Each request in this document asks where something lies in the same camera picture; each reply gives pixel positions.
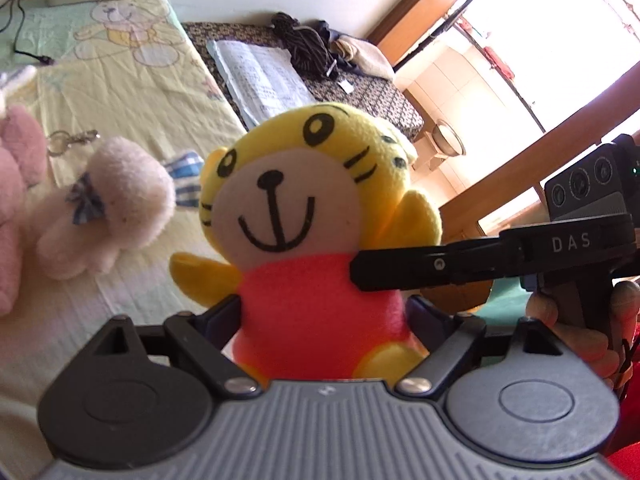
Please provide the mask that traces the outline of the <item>person's right hand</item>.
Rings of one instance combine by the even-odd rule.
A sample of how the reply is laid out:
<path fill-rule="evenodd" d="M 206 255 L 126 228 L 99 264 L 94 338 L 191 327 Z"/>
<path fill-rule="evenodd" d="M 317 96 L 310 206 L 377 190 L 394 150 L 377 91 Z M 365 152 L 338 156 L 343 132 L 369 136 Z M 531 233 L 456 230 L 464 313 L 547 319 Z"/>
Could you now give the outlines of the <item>person's right hand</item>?
<path fill-rule="evenodd" d="M 639 315 L 639 285 L 631 281 L 622 281 L 615 285 L 611 299 L 613 323 L 620 329 L 626 341 L 634 338 Z M 608 348 L 608 337 L 596 330 L 587 330 L 558 322 L 558 308 L 548 296 L 537 294 L 529 297 L 526 315 L 538 318 L 548 326 L 570 350 L 580 356 L 592 370 L 610 386 L 620 366 L 618 354 Z"/>

